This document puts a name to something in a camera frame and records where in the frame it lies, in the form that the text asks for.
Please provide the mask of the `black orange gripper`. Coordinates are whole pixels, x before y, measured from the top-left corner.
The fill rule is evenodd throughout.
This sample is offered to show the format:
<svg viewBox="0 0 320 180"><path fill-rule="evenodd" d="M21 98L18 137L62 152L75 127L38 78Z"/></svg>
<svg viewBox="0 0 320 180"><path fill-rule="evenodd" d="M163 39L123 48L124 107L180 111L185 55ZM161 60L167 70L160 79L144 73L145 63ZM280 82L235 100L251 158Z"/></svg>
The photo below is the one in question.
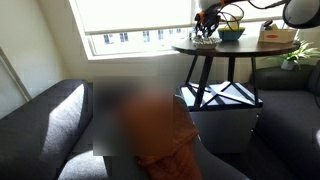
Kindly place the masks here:
<svg viewBox="0 0 320 180"><path fill-rule="evenodd" d="M195 15L195 32L197 37L203 37L203 28L207 28L206 37L210 37L219 25L220 3L199 3L200 11Z"/></svg>

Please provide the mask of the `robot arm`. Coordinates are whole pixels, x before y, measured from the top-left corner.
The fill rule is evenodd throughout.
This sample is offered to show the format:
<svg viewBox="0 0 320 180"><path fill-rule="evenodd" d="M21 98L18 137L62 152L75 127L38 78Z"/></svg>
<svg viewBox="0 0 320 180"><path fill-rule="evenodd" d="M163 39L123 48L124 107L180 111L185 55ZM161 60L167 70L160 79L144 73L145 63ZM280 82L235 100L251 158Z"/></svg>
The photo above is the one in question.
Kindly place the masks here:
<svg viewBox="0 0 320 180"><path fill-rule="evenodd" d="M282 19L292 28L307 29L320 25L320 0L278 0L264 7L256 6L251 0L198 0L201 11L194 16L195 34L201 32L202 37L210 37L219 26L222 9L242 1L260 10L283 6Z"/></svg>

